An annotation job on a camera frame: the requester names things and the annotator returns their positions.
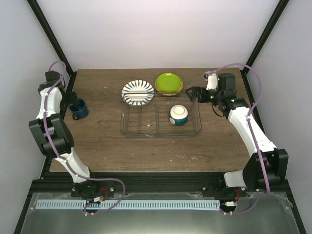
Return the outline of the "dark blue mug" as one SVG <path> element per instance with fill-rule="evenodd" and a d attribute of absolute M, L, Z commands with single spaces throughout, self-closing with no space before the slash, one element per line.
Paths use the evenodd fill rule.
<path fill-rule="evenodd" d="M 77 100 L 76 104 L 70 105 L 69 109 L 72 112 L 73 120 L 86 118 L 89 114 L 86 103 L 80 98 Z"/>

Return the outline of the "black wire dish rack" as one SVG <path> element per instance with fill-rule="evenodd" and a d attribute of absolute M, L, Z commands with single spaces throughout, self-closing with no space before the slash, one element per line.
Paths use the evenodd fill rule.
<path fill-rule="evenodd" d="M 147 104 L 123 102 L 120 131 L 127 137 L 193 137 L 201 130 L 201 119 L 197 101 L 191 101 L 187 94 L 165 96 L 155 93 Z M 182 105 L 188 111 L 188 121 L 180 126 L 169 121 L 169 113 L 175 105 Z"/>

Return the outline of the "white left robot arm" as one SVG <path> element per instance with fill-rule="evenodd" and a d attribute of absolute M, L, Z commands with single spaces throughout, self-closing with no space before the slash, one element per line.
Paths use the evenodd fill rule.
<path fill-rule="evenodd" d="M 100 185 L 88 166 L 78 157 L 74 139 L 61 112 L 69 108 L 73 119 L 90 115 L 87 104 L 75 92 L 66 92 L 63 77 L 50 70 L 39 86 L 40 110 L 29 129 L 41 153 L 56 159 L 75 184 L 83 184 L 87 196 L 99 193 Z M 160 89 L 146 80 L 126 82 L 118 90 L 122 102 L 120 130 L 129 137 L 188 137 L 200 133 L 201 119 L 195 98 L 183 93 L 182 80 L 175 88 Z"/>

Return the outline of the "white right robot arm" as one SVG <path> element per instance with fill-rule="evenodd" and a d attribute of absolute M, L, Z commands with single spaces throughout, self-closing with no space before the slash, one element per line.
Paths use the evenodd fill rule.
<path fill-rule="evenodd" d="M 237 97 L 235 76 L 230 73 L 205 73 L 207 86 L 193 86 L 186 90 L 191 101 L 211 103 L 218 107 L 237 130 L 250 158 L 242 170 L 226 172 L 217 183 L 217 192 L 228 196 L 234 187 L 269 192 L 271 187 L 284 183 L 288 165 L 288 153 L 278 149 L 255 121 L 246 100 Z"/>

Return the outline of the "white blue striped plate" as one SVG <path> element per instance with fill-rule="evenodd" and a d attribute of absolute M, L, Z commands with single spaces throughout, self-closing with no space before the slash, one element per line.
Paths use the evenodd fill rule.
<path fill-rule="evenodd" d="M 123 101 L 129 106 L 141 107 L 148 104 L 154 97 L 151 83 L 137 79 L 126 83 L 121 90 Z"/>

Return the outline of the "white and teal bowl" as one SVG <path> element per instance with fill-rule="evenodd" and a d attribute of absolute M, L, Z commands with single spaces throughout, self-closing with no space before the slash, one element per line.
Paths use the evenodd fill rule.
<path fill-rule="evenodd" d="M 182 126 L 188 122 L 189 112 L 183 105 L 175 105 L 169 111 L 169 121 L 175 126 Z"/>

